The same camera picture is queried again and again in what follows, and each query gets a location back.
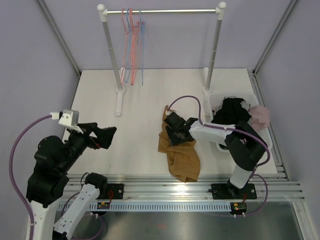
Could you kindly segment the brown tank top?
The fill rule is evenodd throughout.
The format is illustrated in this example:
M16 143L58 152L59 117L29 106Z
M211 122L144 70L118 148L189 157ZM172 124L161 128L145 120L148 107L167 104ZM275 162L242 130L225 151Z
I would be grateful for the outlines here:
M196 141L171 146L166 126L163 121L158 135L158 152L166 154L169 173L184 183L197 182L201 163L195 150Z

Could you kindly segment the black tank top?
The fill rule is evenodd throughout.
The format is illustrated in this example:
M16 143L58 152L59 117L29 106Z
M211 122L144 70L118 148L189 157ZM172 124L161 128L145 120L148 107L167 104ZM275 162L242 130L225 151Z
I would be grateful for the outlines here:
M248 122L252 117L249 108L250 104L243 98L224 98L221 105L216 107L211 123L237 125L239 122Z

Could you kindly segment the pink tank top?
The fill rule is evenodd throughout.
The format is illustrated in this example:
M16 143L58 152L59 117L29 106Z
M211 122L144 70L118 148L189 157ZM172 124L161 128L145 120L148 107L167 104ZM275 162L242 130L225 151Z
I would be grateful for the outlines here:
M270 111L262 106L262 105L255 105L252 106L248 110L249 114L251 115L250 124L251 127L256 131L260 132L270 125Z

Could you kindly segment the blue hanger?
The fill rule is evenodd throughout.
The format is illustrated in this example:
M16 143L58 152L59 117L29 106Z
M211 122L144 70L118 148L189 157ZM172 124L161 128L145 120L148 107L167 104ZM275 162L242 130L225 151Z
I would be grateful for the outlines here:
M133 9L129 8L127 10L127 23L129 26L129 38L128 38L128 55L127 55L127 67L129 70L127 81L130 82L130 84L134 85L133 80L133 40L135 35L135 27L134 27L134 21L133 21Z
M139 11L140 50L141 50L141 85L144 85L144 52L145 52L145 22L142 20L142 11Z

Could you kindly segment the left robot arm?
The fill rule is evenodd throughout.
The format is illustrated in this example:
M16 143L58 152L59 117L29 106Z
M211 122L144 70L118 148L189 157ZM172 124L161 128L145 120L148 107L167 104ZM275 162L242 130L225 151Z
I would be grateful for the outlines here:
M75 201L55 221L58 204L69 182L68 171L87 149L108 149L117 131L115 126L99 128L96 122L79 123L68 129L68 139L55 135L42 139L34 155L36 164L27 182L26 198L31 204L34 223L30 226L35 240L69 240L95 199L109 197L108 179L90 173Z

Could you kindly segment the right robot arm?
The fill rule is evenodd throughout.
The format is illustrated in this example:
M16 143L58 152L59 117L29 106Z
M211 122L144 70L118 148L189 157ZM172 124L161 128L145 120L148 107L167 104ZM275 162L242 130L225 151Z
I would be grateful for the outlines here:
M264 154L269 155L268 145L245 121L236 125L204 123L191 117L183 119L175 112L164 117L171 146L194 140L206 140L227 148L235 168L227 183L217 183L209 190L215 200L256 199L254 185L249 183Z

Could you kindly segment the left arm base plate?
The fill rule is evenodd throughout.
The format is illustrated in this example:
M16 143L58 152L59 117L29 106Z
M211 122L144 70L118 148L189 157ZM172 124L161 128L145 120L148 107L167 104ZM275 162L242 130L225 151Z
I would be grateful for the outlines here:
M123 183L107 183L100 190L98 200L122 200L125 185Z

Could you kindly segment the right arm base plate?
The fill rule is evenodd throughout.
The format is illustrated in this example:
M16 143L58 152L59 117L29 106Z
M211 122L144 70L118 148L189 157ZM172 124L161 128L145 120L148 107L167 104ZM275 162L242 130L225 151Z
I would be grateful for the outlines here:
M214 200L256 200L257 193L253 183L237 188L231 183L213 183L208 190Z

